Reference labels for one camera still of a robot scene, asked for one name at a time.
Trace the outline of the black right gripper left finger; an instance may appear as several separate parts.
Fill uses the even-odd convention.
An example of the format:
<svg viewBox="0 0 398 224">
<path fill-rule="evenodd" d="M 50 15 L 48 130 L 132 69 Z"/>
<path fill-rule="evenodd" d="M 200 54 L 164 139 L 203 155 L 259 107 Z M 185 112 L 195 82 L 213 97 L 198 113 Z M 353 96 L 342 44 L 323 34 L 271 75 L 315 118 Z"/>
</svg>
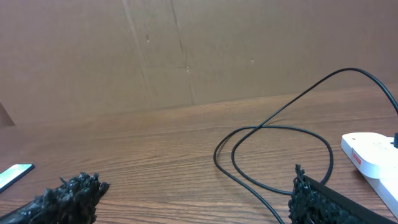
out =
<svg viewBox="0 0 398 224">
<path fill-rule="evenodd" d="M 1 217 L 1 224 L 93 224 L 96 206 L 109 189 L 99 175 L 85 172 L 66 181 L 28 204 Z"/>
</svg>

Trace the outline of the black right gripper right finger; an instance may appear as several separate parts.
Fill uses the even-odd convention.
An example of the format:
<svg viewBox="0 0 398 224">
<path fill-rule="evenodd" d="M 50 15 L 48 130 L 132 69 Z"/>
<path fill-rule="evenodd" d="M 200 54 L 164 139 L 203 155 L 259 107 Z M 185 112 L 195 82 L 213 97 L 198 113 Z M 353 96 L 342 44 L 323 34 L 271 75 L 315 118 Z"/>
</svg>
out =
<svg viewBox="0 0 398 224">
<path fill-rule="evenodd" d="M 289 218 L 298 224 L 397 224 L 305 175 L 299 164 L 288 202 Z"/>
</svg>

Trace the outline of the Samsung Galaxy smartphone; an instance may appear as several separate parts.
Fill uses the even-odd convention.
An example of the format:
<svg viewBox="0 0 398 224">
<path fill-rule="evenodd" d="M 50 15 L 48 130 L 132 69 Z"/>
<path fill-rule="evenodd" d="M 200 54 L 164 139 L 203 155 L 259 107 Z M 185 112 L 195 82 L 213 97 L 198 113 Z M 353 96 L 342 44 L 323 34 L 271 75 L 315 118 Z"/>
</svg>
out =
<svg viewBox="0 0 398 224">
<path fill-rule="evenodd" d="M 14 164 L 1 173 L 0 176 L 0 193 L 3 193 L 11 185 L 15 184 L 19 179 L 28 174 L 35 168 L 33 164 Z"/>
</svg>

